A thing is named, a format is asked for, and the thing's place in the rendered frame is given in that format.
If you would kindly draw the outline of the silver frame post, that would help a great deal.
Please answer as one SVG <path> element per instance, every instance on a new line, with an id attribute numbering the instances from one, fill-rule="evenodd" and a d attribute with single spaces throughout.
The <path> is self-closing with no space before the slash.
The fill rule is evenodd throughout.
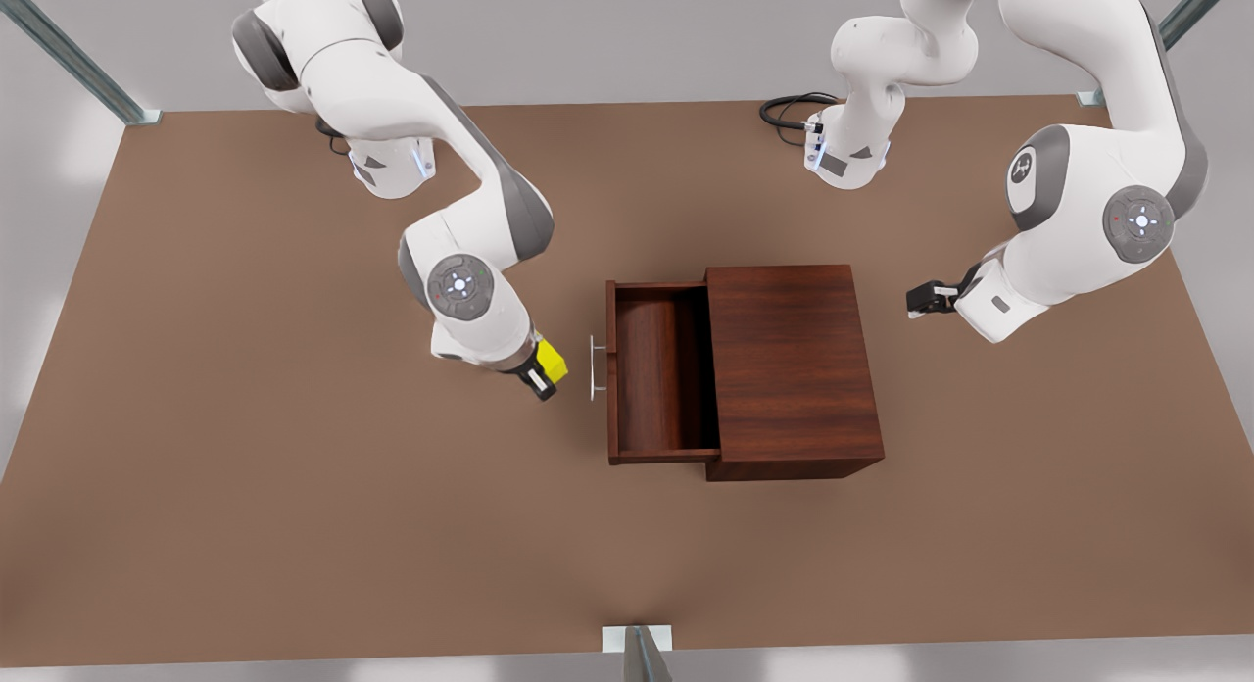
<path id="1" fill-rule="evenodd" d="M 673 682 L 663 656 L 672 649 L 670 624 L 602 628 L 604 654 L 622 654 L 621 682 Z"/>
<path id="2" fill-rule="evenodd" d="M 112 112 L 122 124 L 154 125 L 161 123 L 161 110 L 140 107 L 92 56 L 82 51 L 82 48 L 70 36 L 66 36 L 33 0 L 0 0 L 0 13 L 5 14 L 23 34 L 49 54 L 53 61 L 63 66 L 63 70 L 66 70 L 97 102 L 107 107 L 107 110 Z"/>
<path id="3" fill-rule="evenodd" d="M 1050 0 L 1061 3 L 1061 0 Z M 1078 33 L 1050 30 L 1050 43 L 1040 43 L 1073 61 L 1093 79 L 1088 92 L 1078 92 L 1081 107 L 1120 107 L 1140 117 L 1141 127 L 1157 110 L 1166 110 L 1166 93 L 1174 92 L 1166 53 L 1213 11 L 1221 0 L 1179 0 L 1165 18 L 1155 18 L 1142 0 L 1078 0 L 1076 14 L 1060 18 L 1058 25 L 1075 25 Z"/>

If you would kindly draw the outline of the dark wooden cabinet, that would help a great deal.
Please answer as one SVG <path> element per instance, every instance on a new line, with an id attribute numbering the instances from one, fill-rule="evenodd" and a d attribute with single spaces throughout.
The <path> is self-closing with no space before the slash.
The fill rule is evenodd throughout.
<path id="1" fill-rule="evenodd" d="M 716 267 L 703 285 L 720 438 L 707 480 L 843 478 L 882 463 L 850 266 Z"/>

